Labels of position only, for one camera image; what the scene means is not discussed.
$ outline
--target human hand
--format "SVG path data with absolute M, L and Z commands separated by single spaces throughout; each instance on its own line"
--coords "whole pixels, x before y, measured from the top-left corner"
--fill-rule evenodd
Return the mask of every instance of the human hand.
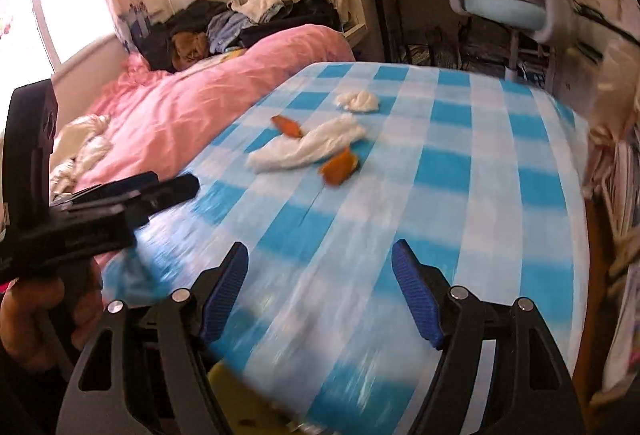
M 65 286 L 60 278 L 19 279 L 4 295 L 0 305 L 0 342 L 6 353 L 31 373 L 56 365 L 56 358 L 36 325 L 35 314 L 56 307 L 64 296 Z M 86 290 L 72 314 L 77 328 L 71 342 L 76 349 L 82 350 L 94 333 L 102 310 L 102 276 L 94 260 Z

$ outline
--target orange object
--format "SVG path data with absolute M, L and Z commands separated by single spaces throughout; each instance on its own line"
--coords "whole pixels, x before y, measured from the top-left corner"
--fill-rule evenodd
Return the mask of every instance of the orange object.
M 325 162 L 318 173 L 330 186 L 339 186 L 356 171 L 359 163 L 358 156 L 349 147 L 346 147 L 342 152 Z
M 283 115 L 274 115 L 271 117 L 271 122 L 276 129 L 287 137 L 302 139 L 304 136 L 303 131 L 300 129 L 300 125 L 288 117 L 284 117 Z

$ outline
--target black handle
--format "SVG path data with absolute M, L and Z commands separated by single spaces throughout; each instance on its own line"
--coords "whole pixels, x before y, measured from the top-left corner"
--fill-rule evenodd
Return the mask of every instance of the black handle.
M 71 342 L 71 334 L 76 329 L 72 312 L 85 292 L 91 272 L 91 261 L 80 260 L 60 265 L 56 269 L 56 275 L 65 285 L 65 298 L 63 302 L 50 310 L 36 315 L 38 328 L 42 333 L 44 342 L 56 356 L 60 367 L 60 373 L 65 381 L 71 378 L 80 352 Z

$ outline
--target blue gripper pad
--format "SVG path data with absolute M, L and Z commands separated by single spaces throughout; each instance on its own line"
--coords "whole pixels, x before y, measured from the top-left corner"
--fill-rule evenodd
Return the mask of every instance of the blue gripper pad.
M 420 269 L 426 267 L 420 264 L 405 240 L 396 241 L 391 249 L 391 266 L 418 332 L 433 348 L 441 350 L 444 332 L 440 326 L 440 305 L 420 274 Z
M 237 241 L 220 265 L 222 274 L 202 309 L 200 339 L 205 343 L 220 339 L 248 269 L 249 253 Z

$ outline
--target blue chair seat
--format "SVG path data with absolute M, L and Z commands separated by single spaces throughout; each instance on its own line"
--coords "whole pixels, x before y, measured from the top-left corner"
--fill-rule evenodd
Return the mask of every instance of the blue chair seat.
M 524 30 L 540 30 L 545 26 L 543 7 L 522 0 L 462 0 L 465 11 L 487 20 Z

